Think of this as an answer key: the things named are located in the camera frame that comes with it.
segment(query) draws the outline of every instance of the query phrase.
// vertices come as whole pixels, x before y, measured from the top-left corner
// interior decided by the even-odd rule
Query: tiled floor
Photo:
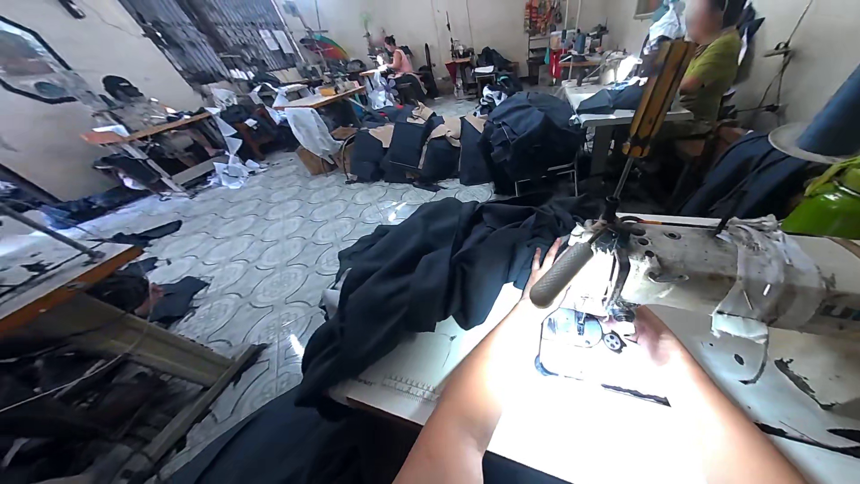
[[[155,241],[141,257],[159,258],[149,274],[153,282],[197,276],[210,283],[198,294],[197,309],[173,331],[227,355],[244,343],[270,344],[188,433],[186,449],[165,475],[299,383],[304,345],[323,322],[316,305],[334,281],[338,251],[380,224],[403,221],[422,203],[449,196],[483,202],[493,194],[488,185],[453,180],[437,193],[405,184],[347,185],[341,173],[311,177],[294,153],[271,155],[268,162],[268,171],[240,189],[207,189],[191,200],[152,196],[83,224],[109,236],[182,220],[179,232]]]

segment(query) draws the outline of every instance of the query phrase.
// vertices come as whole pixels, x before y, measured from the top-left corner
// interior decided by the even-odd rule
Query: poster on wall
[[[0,84],[42,102],[76,101],[68,86],[71,68],[34,31],[0,16]]]

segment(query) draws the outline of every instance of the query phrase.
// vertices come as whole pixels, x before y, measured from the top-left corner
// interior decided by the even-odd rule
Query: person's arm
[[[698,449],[709,484],[804,484],[777,446],[711,381],[671,330],[647,307],[636,341],[666,382],[666,397]]]
[[[540,249],[536,251],[522,299],[451,373],[395,484],[483,482],[483,455],[505,401],[518,391],[517,381],[535,371],[537,331],[555,310],[537,309],[529,295],[555,262],[560,244],[557,240],[547,251],[543,264]],[[524,341],[523,326],[534,327],[535,338]]]

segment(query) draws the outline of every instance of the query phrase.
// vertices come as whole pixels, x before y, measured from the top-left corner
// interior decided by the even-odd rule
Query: electrical cord
[[[789,35],[789,38],[785,42],[777,44],[777,49],[780,47],[782,47],[782,48],[790,48],[791,47],[791,41],[794,39],[795,34],[797,34],[798,28],[800,28],[801,23],[803,23],[803,19],[806,18],[806,15],[809,12],[809,9],[812,7],[812,4],[814,1],[815,0],[809,0],[809,2],[806,5],[806,8],[803,9],[803,12],[801,13],[800,18],[797,19],[797,23],[795,24],[794,29],[791,30],[791,34]],[[782,106],[783,80],[785,78],[785,72],[788,70],[789,64],[791,64],[791,60],[792,60],[792,55],[791,55],[790,51],[783,54],[783,63],[780,66],[779,71],[777,72],[777,75],[773,77],[773,79],[771,80],[771,82],[769,84],[767,84],[767,88],[765,89],[765,93],[761,96],[761,100],[759,101],[759,104],[756,106],[756,108],[754,110],[755,113],[753,114],[753,117],[752,117],[753,121],[755,121],[756,117],[759,115],[760,110],[765,106],[765,101],[767,100],[767,95],[770,94],[771,89],[773,88],[773,85],[776,84],[777,85],[777,103],[776,103],[776,105],[777,105],[777,123],[779,125],[783,124],[784,113],[782,112],[781,109],[779,109],[779,107]]]

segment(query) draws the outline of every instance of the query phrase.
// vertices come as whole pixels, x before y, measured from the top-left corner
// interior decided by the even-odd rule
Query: metal rod
[[[580,0],[580,6],[576,8],[576,30],[579,33],[580,30],[580,14],[582,13],[582,0]]]
[[[627,164],[624,166],[624,171],[621,173],[621,179],[618,180],[618,186],[615,188],[615,198],[621,198],[621,190],[624,184],[627,183],[627,176],[630,175],[630,169],[633,168],[633,157],[627,158]]]
[[[70,247],[72,247],[72,248],[74,248],[80,252],[83,252],[84,254],[87,254],[88,256],[90,256],[93,259],[98,259],[98,258],[104,257],[103,253],[101,253],[99,251],[94,251],[94,250],[90,249],[89,247],[87,247],[86,245],[83,245],[76,240],[69,239],[68,237],[64,236],[62,233],[58,233],[58,232],[56,232],[56,231],[54,231],[54,230],[52,230],[46,226],[41,225],[38,222],[35,222],[33,220],[28,219],[24,215],[17,213],[15,210],[10,208],[8,205],[6,205],[3,202],[0,202],[0,214],[8,215],[10,218],[18,220],[22,224],[29,226],[30,228],[33,228],[35,230],[38,230],[39,232],[44,233],[48,237],[59,240],[60,242],[66,244],[66,245],[68,245],[68,246],[70,246]]]

